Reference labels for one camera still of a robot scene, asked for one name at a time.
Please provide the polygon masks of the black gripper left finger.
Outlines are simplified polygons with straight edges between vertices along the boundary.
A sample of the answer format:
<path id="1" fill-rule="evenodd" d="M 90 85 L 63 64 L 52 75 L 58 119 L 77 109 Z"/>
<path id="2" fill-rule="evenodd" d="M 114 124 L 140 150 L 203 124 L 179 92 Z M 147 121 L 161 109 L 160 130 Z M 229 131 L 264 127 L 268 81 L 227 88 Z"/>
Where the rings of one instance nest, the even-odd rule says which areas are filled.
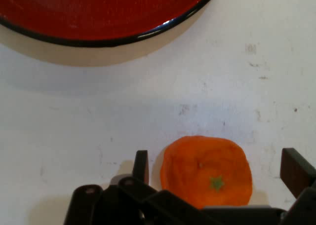
<path id="1" fill-rule="evenodd" d="M 148 152 L 136 153 L 132 174 L 102 189 L 77 188 L 72 196 L 66 225 L 203 225 L 205 215 L 168 191 L 148 185 Z"/>

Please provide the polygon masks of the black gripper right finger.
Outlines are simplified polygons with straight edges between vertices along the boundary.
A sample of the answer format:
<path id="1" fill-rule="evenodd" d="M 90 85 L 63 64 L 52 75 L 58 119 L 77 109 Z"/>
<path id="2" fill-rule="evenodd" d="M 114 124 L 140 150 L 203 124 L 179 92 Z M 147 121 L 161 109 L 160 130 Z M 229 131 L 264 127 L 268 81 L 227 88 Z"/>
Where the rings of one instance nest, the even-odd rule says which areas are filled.
<path id="1" fill-rule="evenodd" d="M 294 148 L 281 154 L 280 178 L 296 198 L 281 220 L 282 225 L 316 223 L 316 169 Z"/>

